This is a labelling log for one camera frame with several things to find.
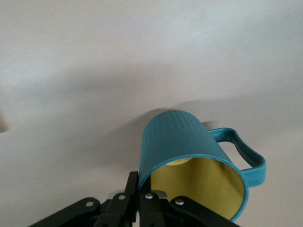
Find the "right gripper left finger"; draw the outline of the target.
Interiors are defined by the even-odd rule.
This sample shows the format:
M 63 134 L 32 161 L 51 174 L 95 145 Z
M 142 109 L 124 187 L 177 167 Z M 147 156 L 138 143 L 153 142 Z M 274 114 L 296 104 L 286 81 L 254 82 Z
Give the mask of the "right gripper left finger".
M 130 172 L 125 189 L 104 203 L 93 197 L 72 205 L 32 224 L 33 227 L 131 227 L 136 220 L 135 193 L 138 173 Z

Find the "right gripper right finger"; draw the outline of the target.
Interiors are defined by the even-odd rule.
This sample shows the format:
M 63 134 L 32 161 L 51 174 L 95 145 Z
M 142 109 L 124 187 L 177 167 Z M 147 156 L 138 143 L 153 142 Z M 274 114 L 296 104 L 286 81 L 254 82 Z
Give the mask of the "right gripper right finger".
M 151 180 L 140 192 L 141 227 L 236 227 L 237 224 L 186 196 L 168 200 L 164 191 L 152 190 Z

